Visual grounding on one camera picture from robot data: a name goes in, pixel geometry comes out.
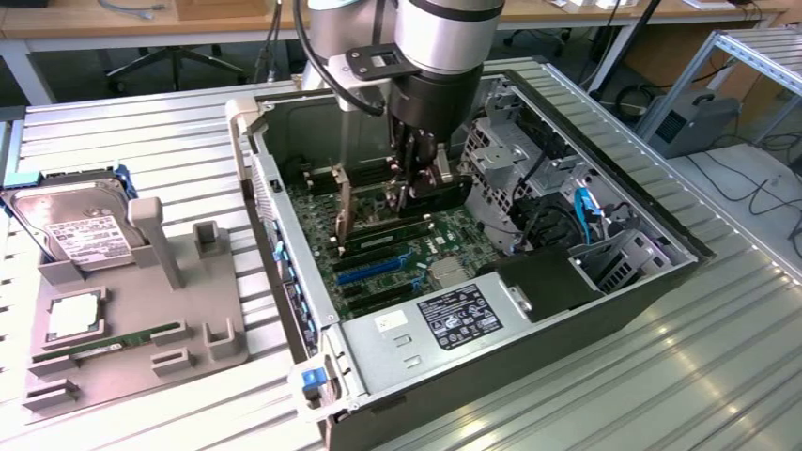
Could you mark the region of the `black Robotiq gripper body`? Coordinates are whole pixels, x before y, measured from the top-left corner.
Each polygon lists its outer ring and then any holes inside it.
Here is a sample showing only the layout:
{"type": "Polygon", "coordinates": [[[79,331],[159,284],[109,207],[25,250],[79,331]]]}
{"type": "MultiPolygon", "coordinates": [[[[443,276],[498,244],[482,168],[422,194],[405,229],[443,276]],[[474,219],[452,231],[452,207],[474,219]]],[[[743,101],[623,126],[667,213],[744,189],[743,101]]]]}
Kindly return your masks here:
{"type": "Polygon", "coordinates": [[[393,78],[388,97],[389,135],[423,131],[448,140],[466,121],[475,99],[483,66],[456,74],[420,71],[393,78]]]}

